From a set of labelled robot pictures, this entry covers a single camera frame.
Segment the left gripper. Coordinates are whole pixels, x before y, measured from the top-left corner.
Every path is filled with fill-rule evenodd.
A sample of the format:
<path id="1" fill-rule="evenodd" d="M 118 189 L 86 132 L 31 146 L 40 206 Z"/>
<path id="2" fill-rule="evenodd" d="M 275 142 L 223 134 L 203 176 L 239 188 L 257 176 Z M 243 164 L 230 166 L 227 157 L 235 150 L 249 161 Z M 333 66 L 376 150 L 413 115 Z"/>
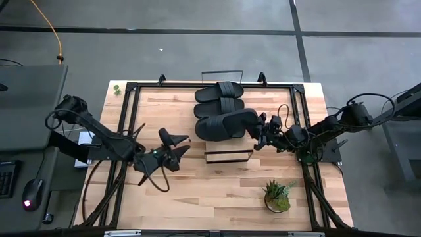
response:
<path id="1" fill-rule="evenodd" d="M 179 143 L 187 140 L 188 135 L 171 135 L 165 128 L 159 130 L 159 137 L 165 146 L 176 147 Z M 133 157 L 133 168 L 144 174 L 152 174 L 159 167 L 165 167 L 172 172 L 180 169 L 182 156 L 190 149 L 189 145 L 183 145 L 174 149 L 159 147 L 146 152 L 144 149 L 136 149 Z"/>

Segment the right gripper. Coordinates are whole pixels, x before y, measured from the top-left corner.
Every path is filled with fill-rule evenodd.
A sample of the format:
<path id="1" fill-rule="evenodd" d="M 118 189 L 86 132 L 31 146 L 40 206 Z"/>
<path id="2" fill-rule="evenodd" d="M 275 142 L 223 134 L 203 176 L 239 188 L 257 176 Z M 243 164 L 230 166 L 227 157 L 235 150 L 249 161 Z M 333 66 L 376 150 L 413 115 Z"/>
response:
<path id="1" fill-rule="evenodd" d="M 260 151 L 266 145 L 271 145 L 275 148 L 288 148 L 289 144 L 282 134 L 282 130 L 279 127 L 266 126 L 266 119 L 266 113 L 261 113 L 258 116 L 257 128 L 262 130 L 262 134 L 257 138 L 257 144 L 253 146 L 253 149 Z"/>

